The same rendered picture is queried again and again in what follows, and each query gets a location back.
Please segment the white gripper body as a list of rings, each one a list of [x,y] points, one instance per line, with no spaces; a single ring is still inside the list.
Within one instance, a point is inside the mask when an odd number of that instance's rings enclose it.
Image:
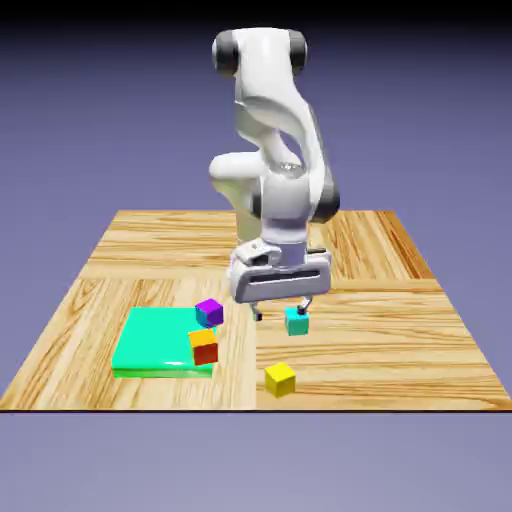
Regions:
[[[230,293],[237,303],[325,294],[331,287],[331,254],[306,254],[306,261],[295,266],[248,266],[233,258],[228,268]]]

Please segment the small cyan cube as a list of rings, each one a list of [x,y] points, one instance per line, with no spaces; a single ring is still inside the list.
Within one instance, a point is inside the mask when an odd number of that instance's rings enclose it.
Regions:
[[[285,327],[289,336],[307,335],[309,332],[309,314],[300,314],[296,307],[284,310]]]

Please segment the small purple cube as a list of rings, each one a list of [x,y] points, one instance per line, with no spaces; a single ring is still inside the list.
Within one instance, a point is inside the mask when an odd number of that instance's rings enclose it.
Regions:
[[[224,322],[223,305],[213,298],[195,305],[196,320],[205,328],[212,328]]]

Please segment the small orange cube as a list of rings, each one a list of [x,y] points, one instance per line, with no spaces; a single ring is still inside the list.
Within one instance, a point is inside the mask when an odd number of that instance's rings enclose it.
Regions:
[[[218,361],[218,343],[213,328],[188,333],[192,359],[196,366]]]

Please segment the small yellow cube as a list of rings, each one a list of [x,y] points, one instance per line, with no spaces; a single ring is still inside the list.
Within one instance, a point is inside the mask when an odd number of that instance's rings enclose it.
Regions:
[[[281,398],[295,392],[296,373],[284,362],[279,362],[264,370],[264,387],[275,398]]]

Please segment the large green box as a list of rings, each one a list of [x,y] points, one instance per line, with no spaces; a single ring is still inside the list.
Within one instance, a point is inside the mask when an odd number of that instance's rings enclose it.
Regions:
[[[191,345],[203,326],[193,307],[134,307],[111,359],[116,378],[210,378],[218,349]]]

